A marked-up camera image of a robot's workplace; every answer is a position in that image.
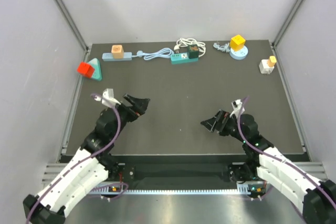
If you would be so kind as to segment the teal triangular socket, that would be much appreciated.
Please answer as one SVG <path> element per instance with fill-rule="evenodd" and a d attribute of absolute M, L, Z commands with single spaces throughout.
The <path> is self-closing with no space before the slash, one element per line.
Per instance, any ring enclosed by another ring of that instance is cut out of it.
<path fill-rule="evenodd" d="M 93 58 L 90 61 L 88 61 L 88 64 L 91 65 L 94 68 L 94 72 L 90 79 L 101 81 L 102 80 L 102 72 L 101 72 L 101 66 L 100 61 L 97 58 Z"/>

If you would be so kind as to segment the teal power strip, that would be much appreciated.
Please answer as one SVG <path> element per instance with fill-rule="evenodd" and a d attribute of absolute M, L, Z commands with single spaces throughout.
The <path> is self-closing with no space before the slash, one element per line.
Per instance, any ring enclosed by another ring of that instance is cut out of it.
<path fill-rule="evenodd" d="M 190 59 L 188 53 L 178 53 L 171 55 L 171 64 L 177 65 L 182 63 L 192 63 L 197 62 L 198 58 Z"/>

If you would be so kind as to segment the red cube plug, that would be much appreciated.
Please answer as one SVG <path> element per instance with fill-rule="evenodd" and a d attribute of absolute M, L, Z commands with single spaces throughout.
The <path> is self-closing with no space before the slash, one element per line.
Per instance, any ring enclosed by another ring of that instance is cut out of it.
<path fill-rule="evenodd" d="M 77 72 L 83 77 L 91 79 L 95 72 L 95 69 L 92 65 L 86 62 L 81 62 L 77 68 Z"/>

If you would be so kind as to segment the round light blue socket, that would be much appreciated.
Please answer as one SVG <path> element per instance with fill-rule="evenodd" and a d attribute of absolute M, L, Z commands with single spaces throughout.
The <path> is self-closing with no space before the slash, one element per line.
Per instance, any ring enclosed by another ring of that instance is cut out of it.
<path fill-rule="evenodd" d="M 248 48 L 244 46 L 242 49 L 235 51 L 230 49 L 229 55 L 235 60 L 244 60 L 248 54 Z"/>

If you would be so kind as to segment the dark green cube plug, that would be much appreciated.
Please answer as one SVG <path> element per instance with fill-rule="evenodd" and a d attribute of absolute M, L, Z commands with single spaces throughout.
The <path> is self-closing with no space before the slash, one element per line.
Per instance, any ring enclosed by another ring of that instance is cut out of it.
<path fill-rule="evenodd" d="M 187 46 L 187 54 L 190 59 L 197 59 L 199 57 L 199 47 L 196 44 Z"/>

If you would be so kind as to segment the yellow cube plug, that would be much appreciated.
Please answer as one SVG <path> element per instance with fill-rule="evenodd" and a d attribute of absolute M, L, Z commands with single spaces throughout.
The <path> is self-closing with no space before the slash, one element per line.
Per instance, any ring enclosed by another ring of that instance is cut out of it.
<path fill-rule="evenodd" d="M 241 35 L 236 35 L 230 39 L 229 46 L 233 51 L 239 51 L 243 49 L 245 45 L 245 38 Z"/>

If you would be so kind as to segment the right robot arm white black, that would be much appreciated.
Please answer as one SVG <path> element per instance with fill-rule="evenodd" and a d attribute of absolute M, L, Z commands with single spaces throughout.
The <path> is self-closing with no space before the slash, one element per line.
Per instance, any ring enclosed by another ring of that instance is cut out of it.
<path fill-rule="evenodd" d="M 263 180 L 282 193 L 306 223 L 335 223 L 335 182 L 318 179 L 286 158 L 259 133 L 252 115 L 230 115 L 219 110 L 201 125 L 242 142 L 247 160 L 242 165 L 229 166 L 233 181 Z"/>

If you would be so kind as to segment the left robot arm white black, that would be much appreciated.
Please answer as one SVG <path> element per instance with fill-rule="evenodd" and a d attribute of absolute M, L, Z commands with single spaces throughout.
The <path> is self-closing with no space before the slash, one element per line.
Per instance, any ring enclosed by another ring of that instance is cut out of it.
<path fill-rule="evenodd" d="M 123 128 L 145 114 L 150 99 L 125 94 L 123 98 L 129 103 L 125 105 L 114 98 L 112 89 L 105 89 L 103 94 L 93 93 L 91 97 L 106 108 L 52 182 L 23 200 L 26 223 L 64 223 L 73 208 L 101 182 L 117 178 L 118 163 L 110 151 Z"/>

